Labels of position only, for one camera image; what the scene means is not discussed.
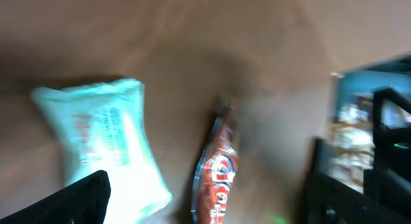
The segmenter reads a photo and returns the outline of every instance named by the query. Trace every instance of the packet's sealed edge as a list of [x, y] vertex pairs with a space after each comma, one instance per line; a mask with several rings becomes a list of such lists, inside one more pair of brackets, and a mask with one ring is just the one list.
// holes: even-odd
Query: packet's sealed edge
[[217, 117], [193, 181], [191, 213], [196, 224], [221, 224], [238, 168], [236, 105]]
[[146, 138], [141, 82], [41, 87], [32, 98], [62, 142], [66, 185], [99, 169], [109, 174], [112, 196], [105, 223], [135, 223], [171, 201]]

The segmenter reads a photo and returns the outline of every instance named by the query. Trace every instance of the packet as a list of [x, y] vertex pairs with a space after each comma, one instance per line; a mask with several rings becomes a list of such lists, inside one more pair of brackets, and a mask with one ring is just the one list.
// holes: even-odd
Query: packet
[[66, 186], [100, 169], [109, 175], [104, 223], [135, 223], [170, 202], [144, 131], [141, 82], [41, 87], [32, 98], [62, 142]]
[[196, 224], [221, 224], [238, 167], [238, 134], [232, 104], [214, 123], [193, 183], [191, 213]]

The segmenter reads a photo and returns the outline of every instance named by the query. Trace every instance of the red candy wrapper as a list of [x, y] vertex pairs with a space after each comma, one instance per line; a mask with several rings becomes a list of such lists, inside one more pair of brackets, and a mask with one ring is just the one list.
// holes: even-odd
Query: red candy wrapper
[[238, 167], [237, 122], [231, 105], [218, 117], [197, 166], [191, 213], [196, 224], [221, 224]]

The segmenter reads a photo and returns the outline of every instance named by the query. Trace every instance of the teal plastic packet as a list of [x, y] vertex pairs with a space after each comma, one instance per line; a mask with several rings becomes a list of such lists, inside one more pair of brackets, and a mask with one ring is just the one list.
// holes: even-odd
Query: teal plastic packet
[[41, 87], [32, 98], [62, 142], [66, 186], [100, 169], [108, 173], [104, 224], [138, 223], [171, 201], [144, 131], [141, 82]]

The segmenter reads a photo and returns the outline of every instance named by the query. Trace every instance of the brown surface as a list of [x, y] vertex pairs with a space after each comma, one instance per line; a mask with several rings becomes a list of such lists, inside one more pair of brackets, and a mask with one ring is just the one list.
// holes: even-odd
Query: brown surface
[[61, 188], [60, 146], [27, 89], [122, 75], [146, 84], [146, 131], [174, 195], [152, 220], [186, 215], [221, 95], [243, 108], [225, 223], [291, 219], [329, 73], [408, 51], [409, 1], [0, 0], [0, 217]]

